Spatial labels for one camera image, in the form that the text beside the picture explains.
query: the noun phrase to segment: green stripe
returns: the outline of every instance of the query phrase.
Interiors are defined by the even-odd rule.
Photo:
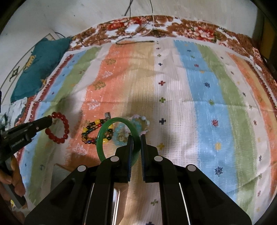
[[[234,143],[238,178],[237,204],[252,218],[255,200],[257,150],[253,127],[246,105],[235,83],[227,75],[224,65],[207,46],[198,45],[204,60],[216,75],[227,105]]]
[[[73,66],[72,70],[64,80],[63,86],[60,88],[54,100],[51,102],[51,106],[48,108],[48,110],[44,113],[43,116],[51,115],[53,111],[62,111],[62,109],[65,107],[67,103],[66,97],[74,88],[73,85],[77,84],[80,81],[85,71],[90,66],[91,60],[96,58],[99,50],[99,47],[93,47],[87,50],[86,53],[78,60],[78,62]],[[51,130],[53,131],[53,133],[55,133],[55,131],[60,128],[61,127],[53,126]],[[49,162],[49,159],[53,157],[52,150],[54,148],[54,143],[50,141],[50,145],[47,148],[45,147],[46,143],[49,141],[50,140],[48,139],[48,136],[45,135],[44,132],[42,132],[39,136],[38,143],[35,147],[35,154],[32,165],[32,175],[30,178],[30,186],[28,187],[29,199],[35,205],[37,205],[40,202],[41,185],[46,173],[45,169],[40,170],[40,165],[46,166]]]

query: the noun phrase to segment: white wall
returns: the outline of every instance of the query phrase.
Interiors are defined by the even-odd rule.
[[[39,0],[49,27],[65,36],[123,16],[129,0]],[[206,20],[252,37],[257,7],[250,0],[151,0],[154,14]],[[134,0],[133,16],[151,14],[149,0]]]
[[[0,85],[22,56],[49,32],[40,3],[27,0],[0,35]]]

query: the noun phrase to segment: pillow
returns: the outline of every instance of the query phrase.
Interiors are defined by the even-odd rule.
[[[49,41],[43,38],[36,45],[11,95],[11,103],[36,95],[43,81],[57,67],[69,47],[71,38]]]

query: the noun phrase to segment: red beaded bracelet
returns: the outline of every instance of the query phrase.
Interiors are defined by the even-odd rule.
[[[68,120],[66,119],[65,115],[61,114],[60,112],[53,112],[52,115],[49,115],[49,117],[52,117],[53,119],[59,118],[63,121],[64,127],[65,127],[65,134],[63,135],[62,138],[58,138],[53,133],[51,133],[50,128],[46,128],[45,133],[48,135],[50,140],[53,140],[53,142],[56,142],[57,144],[60,144],[60,143],[63,144],[65,142],[65,139],[68,138],[68,133],[69,133]]]

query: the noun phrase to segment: striped blanket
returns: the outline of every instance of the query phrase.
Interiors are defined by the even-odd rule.
[[[255,223],[277,186],[276,102],[270,94],[251,59],[214,43],[165,38],[67,52],[28,106],[25,122],[59,111],[70,125],[64,144],[40,132],[17,155],[29,209],[49,193],[55,163],[100,163],[95,145],[84,144],[81,133],[109,111],[112,117],[145,116],[148,144],[176,165],[197,165]],[[62,136],[61,127],[55,121],[51,130]],[[105,145],[106,157],[116,147]],[[161,224],[159,187],[142,181],[138,160],[121,224],[149,222]]]

